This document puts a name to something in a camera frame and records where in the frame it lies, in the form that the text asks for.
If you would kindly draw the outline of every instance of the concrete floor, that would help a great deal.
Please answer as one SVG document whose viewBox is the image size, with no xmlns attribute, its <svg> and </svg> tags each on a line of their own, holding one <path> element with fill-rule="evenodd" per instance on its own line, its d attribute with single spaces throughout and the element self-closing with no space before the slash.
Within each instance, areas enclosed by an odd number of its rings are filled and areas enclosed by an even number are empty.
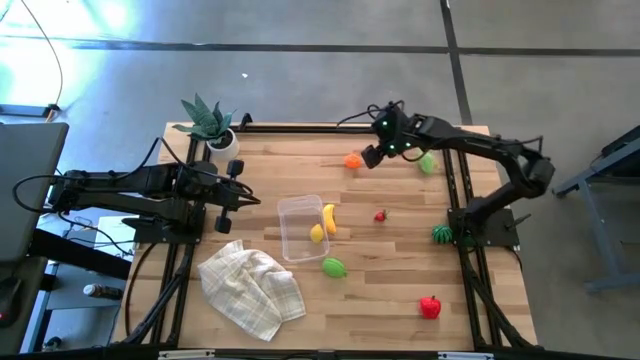
<svg viewBox="0 0 640 360">
<path fill-rule="evenodd" d="M 449 2 L 460 46 L 640 48 L 640 2 L 633 0 Z M 437 0 L 28 3 L 45 30 L 61 37 L 447 44 Z M 75 22 L 68 21 L 72 15 Z M 0 22 L 0 35 L 8 34 L 39 35 L 19 2 Z M 55 98 L 59 80 L 44 42 L 0 37 L 0 48 L 0 103 L 36 105 Z M 251 112 L 256 121 L 334 122 L 389 99 L 404 99 L 409 112 L 461 121 L 448 55 L 108 51 L 60 45 L 57 50 L 65 111 L 56 121 L 71 125 L 63 171 L 137 165 L 167 121 L 186 118 L 179 99 L 195 92 L 209 101 L 220 99 L 224 108 Z M 640 123 L 638 58 L 462 56 L 461 63 L 474 124 L 521 139 L 544 135 L 544 151 L 557 167 L 552 185 L 584 169 L 603 145 Z M 582 287 L 603 270 L 577 196 L 559 201 L 547 194 L 513 208 L 533 214 L 519 234 L 540 344 L 639 358 L 640 288 L 588 295 Z M 110 317 L 104 319 L 106 329 Z M 77 328 L 75 334 L 86 332 Z"/>
</svg>

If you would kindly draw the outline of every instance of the strawberry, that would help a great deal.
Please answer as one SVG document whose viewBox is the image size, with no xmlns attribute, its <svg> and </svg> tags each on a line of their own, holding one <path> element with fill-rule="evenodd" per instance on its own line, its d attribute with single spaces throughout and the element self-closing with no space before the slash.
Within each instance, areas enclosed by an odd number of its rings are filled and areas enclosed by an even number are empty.
<svg viewBox="0 0 640 360">
<path fill-rule="evenodd" d="M 387 220 L 387 214 L 389 212 L 387 210 L 382 210 L 376 213 L 376 216 L 373 217 L 373 220 L 377 221 L 377 222 L 384 222 L 385 220 Z"/>
</svg>

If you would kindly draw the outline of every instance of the small watermelon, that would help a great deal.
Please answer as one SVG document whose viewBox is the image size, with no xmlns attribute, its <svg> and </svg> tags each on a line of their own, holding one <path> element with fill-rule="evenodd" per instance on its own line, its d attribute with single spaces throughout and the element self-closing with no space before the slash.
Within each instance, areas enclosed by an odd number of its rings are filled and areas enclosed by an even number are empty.
<svg viewBox="0 0 640 360">
<path fill-rule="evenodd" d="M 453 230 L 447 225 L 437 225 L 431 232 L 436 244 L 449 244 L 453 240 Z"/>
<path fill-rule="evenodd" d="M 322 262 L 322 271 L 325 274 L 334 277 L 342 278 L 347 276 L 347 270 L 344 268 L 342 261 L 336 258 L 326 258 Z"/>
</svg>

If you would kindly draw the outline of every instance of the plastic bin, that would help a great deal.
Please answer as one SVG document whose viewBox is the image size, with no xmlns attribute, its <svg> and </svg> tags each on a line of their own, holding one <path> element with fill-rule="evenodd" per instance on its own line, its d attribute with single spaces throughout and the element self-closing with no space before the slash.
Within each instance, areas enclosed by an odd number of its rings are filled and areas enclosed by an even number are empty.
<svg viewBox="0 0 640 360">
<path fill-rule="evenodd" d="M 322 199 L 307 195 L 284 199 L 278 202 L 280 233 L 282 234 L 282 256 L 297 263 L 319 260 L 329 253 L 329 238 L 322 216 Z M 324 232 L 321 243 L 311 241 L 309 232 L 320 224 Z"/>
</svg>

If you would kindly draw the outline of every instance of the desk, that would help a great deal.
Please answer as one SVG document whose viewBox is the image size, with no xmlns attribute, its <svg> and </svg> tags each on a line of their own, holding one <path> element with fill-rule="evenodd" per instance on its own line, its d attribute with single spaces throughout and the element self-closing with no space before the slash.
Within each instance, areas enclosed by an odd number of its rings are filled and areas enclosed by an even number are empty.
<svg viewBox="0 0 640 360">
<path fill-rule="evenodd" d="M 165 139 L 185 159 L 189 139 L 172 125 L 167 124 Z M 488 133 L 486 126 L 465 129 Z M 254 189 L 262 204 L 232 213 L 233 226 L 227 235 L 213 232 L 219 209 L 209 209 L 205 234 L 195 251 L 179 347 L 473 348 L 458 254 L 453 246 L 431 241 L 431 229 L 447 222 L 446 209 L 450 207 L 441 159 L 439 168 L 430 176 L 402 159 L 385 159 L 375 169 L 354 171 L 344 167 L 343 157 L 375 143 L 374 135 L 238 134 L 238 138 L 238 158 L 245 161 L 244 173 L 238 179 Z M 202 148 L 200 144 L 196 159 L 202 157 Z M 163 149 L 159 162 L 172 161 Z M 493 161 L 475 156 L 469 156 L 468 161 L 476 195 L 486 195 L 499 187 Z M 224 174 L 225 164 L 218 167 Z M 282 258 L 276 204 L 283 198 L 308 194 L 336 204 L 338 233 L 330 237 L 330 256 L 345 263 L 349 270 L 345 279 L 328 278 L 317 262 L 289 264 Z M 459 197 L 464 204 L 463 194 Z M 390 211 L 389 219 L 384 224 L 374 224 L 374 214 L 382 209 Z M 283 324 L 268 343 L 244 333 L 209 306 L 202 294 L 197 264 L 236 239 L 243 239 L 245 248 L 273 256 L 294 273 L 302 291 L 307 315 Z M 142 249 L 136 252 L 134 263 L 139 261 Z M 496 301 L 522 335 L 536 343 L 516 259 L 504 249 L 487 248 L 486 252 Z M 166 253 L 166 245 L 156 246 L 141 266 L 132 290 L 132 326 L 139 323 L 158 296 Z M 431 295 L 443 303 L 438 320 L 424 320 L 418 313 L 418 299 Z M 482 305 L 478 308 L 483 334 L 488 339 L 486 311 Z M 123 313 L 114 340 L 124 338 Z M 162 341 L 172 314 L 170 303 Z"/>
</svg>

